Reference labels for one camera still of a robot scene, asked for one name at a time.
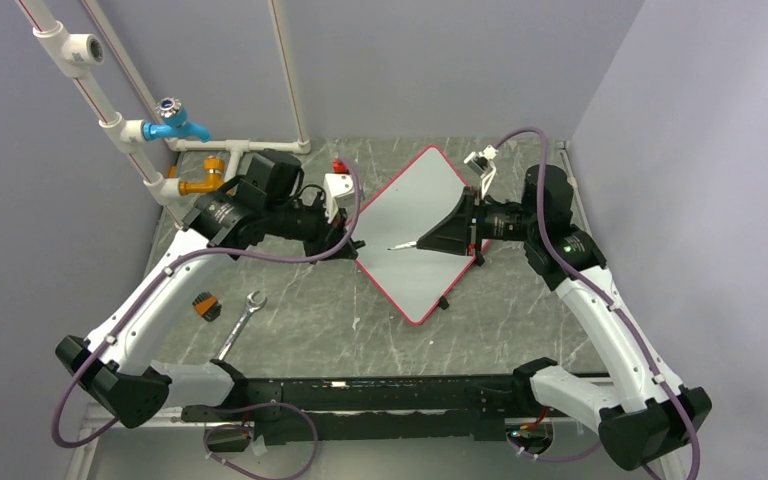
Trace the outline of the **black whiteboard marker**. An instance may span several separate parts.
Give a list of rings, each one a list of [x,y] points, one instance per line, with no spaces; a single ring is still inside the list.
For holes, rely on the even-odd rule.
[[[416,241],[409,241],[404,242],[401,244],[397,244],[391,247],[388,247],[388,251],[401,251],[401,250],[409,250],[409,249],[415,249],[417,248],[417,242]]]

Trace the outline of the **pink-framed whiteboard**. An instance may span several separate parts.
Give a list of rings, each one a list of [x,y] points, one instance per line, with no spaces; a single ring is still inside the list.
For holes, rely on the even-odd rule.
[[[463,277],[473,258],[387,248],[417,241],[456,205],[467,182],[436,145],[421,150],[363,205],[353,238],[356,265],[406,322],[420,325]]]

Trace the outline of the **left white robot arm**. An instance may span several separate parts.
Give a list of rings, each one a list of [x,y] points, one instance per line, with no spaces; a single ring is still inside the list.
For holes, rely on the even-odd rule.
[[[240,258],[256,258],[268,236],[297,241],[300,264],[355,259],[352,235],[357,213],[337,205],[363,197],[357,165],[344,160],[327,173],[311,203],[300,160],[265,150],[245,173],[201,195],[186,214],[165,257],[138,289],[101,325],[85,336],[66,336],[55,354],[81,388],[120,424],[135,428],[170,407],[205,406],[232,420],[247,406],[245,376],[227,362],[200,365],[164,363],[156,352],[180,314],[219,270]]]

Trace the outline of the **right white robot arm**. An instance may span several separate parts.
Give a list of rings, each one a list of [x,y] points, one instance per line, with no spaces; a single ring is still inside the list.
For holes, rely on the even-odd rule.
[[[524,415],[559,410],[596,433],[617,466],[650,472],[652,462],[667,454],[699,448],[698,431],[712,402],[703,388],[687,387],[640,332],[605,256],[574,224],[573,198],[563,169],[533,166],[520,201],[499,202],[466,187],[416,247],[476,256],[486,240],[521,243],[529,266],[583,327],[612,386],[598,387],[540,358],[514,370],[513,406]]]

